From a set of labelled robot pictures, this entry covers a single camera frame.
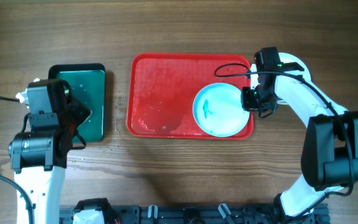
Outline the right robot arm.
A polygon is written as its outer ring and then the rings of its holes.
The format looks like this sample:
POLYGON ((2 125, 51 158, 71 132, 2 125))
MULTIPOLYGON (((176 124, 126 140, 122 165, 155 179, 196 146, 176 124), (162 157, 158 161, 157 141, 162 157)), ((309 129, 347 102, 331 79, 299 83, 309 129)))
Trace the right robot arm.
POLYGON ((245 76, 257 76, 255 88, 242 89, 245 110, 260 118, 272 115, 285 101, 306 126, 301 176, 275 197, 276 222, 299 222, 330 196, 348 197, 358 182, 358 111, 348 111, 329 99, 303 76, 297 62, 245 66, 245 76))

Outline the mint plate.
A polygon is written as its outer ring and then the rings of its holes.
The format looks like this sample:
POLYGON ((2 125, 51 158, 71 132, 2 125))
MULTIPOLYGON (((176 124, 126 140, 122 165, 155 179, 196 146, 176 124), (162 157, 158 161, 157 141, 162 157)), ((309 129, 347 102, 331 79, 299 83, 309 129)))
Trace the mint plate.
POLYGON ((250 112, 242 107, 240 89, 228 83, 203 87, 193 100, 192 113, 202 131, 218 138, 234 136, 250 123, 250 112))

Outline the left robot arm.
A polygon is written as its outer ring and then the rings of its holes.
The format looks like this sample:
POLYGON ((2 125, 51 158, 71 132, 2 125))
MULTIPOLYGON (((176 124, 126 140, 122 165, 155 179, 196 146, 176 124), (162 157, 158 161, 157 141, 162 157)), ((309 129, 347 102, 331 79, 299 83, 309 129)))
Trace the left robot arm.
POLYGON ((67 155, 77 147, 78 127, 91 115, 87 105, 76 98, 53 101, 46 97, 42 104, 31 103, 23 93, 16 96, 27 105, 22 129, 9 145, 14 183, 17 184, 18 223, 59 223, 67 155))

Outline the white plate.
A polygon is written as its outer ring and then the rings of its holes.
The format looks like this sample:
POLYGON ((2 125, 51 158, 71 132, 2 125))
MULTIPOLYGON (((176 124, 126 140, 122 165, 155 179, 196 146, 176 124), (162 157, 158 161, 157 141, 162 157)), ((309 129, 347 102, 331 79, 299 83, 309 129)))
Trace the white plate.
MULTIPOLYGON (((312 81, 311 79, 311 73, 308 70, 308 67, 306 66, 306 64, 299 59, 298 57, 289 54, 289 53, 285 53, 285 52, 279 52, 278 53, 281 62, 283 63, 292 63, 292 62, 296 62, 298 63, 301 67, 304 68, 303 71, 299 71, 299 70, 294 70, 294 71, 288 71, 288 74, 292 74, 292 75, 297 75, 300 74, 303 76, 303 78, 307 81, 312 81)), ((253 90, 256 88, 256 86, 259 84, 258 79, 257 79, 257 75, 251 75, 250 76, 250 88, 253 90)))

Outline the green sponge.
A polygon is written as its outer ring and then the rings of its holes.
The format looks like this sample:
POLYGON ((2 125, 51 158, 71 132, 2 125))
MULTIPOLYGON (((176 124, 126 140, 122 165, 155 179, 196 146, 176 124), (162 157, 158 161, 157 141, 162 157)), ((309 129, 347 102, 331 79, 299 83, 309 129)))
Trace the green sponge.
POLYGON ((87 120, 89 120, 91 114, 92 114, 92 111, 87 111, 87 112, 86 112, 86 114, 84 115, 83 123, 86 123, 87 120))

